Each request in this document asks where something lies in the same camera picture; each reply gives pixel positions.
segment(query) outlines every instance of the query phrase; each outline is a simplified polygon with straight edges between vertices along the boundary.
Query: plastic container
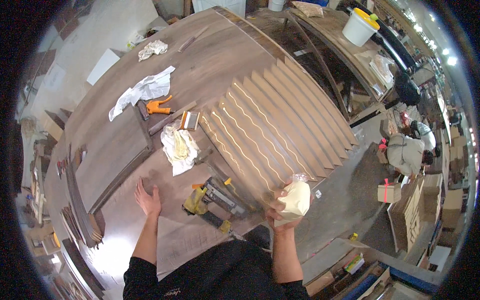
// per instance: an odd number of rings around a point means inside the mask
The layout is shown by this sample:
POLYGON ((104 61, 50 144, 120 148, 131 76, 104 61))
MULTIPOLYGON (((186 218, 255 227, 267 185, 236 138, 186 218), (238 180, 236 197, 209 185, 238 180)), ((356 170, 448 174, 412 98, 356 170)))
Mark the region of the plastic container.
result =
POLYGON ((354 8, 342 33, 354 45, 361 47, 380 29, 376 20, 378 17, 374 13, 368 15, 363 10, 354 8))
POLYGON ((268 9, 273 12, 281 12, 285 2, 287 2, 287 0, 269 0, 268 9))

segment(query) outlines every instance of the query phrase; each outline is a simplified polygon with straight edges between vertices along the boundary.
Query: worker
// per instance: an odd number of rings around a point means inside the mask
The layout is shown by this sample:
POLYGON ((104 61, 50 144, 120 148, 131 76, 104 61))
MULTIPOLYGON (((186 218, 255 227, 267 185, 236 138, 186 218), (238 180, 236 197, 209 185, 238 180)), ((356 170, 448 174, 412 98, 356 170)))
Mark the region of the worker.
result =
POLYGON ((413 138, 423 141, 425 144, 424 150, 433 151, 433 149, 437 146, 435 135, 433 135, 432 130, 422 122, 412 121, 410 124, 410 130, 413 138))
POLYGON ((420 168, 433 163, 433 153, 424 150, 422 140, 412 139, 402 133, 394 133, 388 141, 388 163, 395 167, 395 171, 414 179, 420 168))
MULTIPOLYGON (((301 219, 274 227, 285 204, 274 200, 267 211, 273 228, 269 253, 247 241, 219 244, 173 271, 160 282, 156 277, 158 217, 162 204, 158 187, 153 196, 137 182, 135 199, 147 215, 144 228, 123 278, 123 298, 128 299, 309 299, 295 247, 294 228, 301 219)), ((286 196, 275 191, 275 199, 286 196)))

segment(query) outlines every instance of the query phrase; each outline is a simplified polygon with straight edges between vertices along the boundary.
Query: white bucket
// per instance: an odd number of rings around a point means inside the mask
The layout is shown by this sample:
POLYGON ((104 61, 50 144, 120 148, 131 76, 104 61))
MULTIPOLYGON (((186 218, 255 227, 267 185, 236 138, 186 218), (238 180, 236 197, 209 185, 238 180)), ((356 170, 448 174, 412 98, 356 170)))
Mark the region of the white bucket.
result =
POLYGON ((377 31, 356 12, 352 12, 347 24, 343 27, 342 33, 350 42, 362 47, 377 31))
POLYGON ((287 2, 287 0, 269 0, 268 9, 274 12, 281 12, 285 2, 287 2))

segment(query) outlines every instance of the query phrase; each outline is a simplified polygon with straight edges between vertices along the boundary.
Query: black shirt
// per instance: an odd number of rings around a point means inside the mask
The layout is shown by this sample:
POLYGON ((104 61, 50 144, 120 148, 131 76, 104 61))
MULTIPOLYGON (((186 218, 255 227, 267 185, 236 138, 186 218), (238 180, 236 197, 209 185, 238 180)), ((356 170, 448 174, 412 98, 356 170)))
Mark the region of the black shirt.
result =
POLYGON ((154 264, 132 257, 123 279, 126 300, 310 299, 301 280, 275 283, 270 254, 240 240, 212 247, 160 282, 154 264))

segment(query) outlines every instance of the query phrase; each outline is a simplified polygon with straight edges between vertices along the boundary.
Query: piping bag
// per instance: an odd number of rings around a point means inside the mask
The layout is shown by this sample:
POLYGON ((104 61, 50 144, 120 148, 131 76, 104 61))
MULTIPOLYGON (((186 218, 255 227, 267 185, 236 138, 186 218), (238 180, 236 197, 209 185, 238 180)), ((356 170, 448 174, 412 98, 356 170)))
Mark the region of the piping bag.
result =
POLYGON ((310 186, 307 183, 307 176, 294 174, 292 180, 293 182, 284 188, 287 191, 287 195, 277 199, 285 203, 286 206, 284 210, 278 212, 283 217, 283 220, 275 220, 275 227, 303 217, 310 208, 310 186))

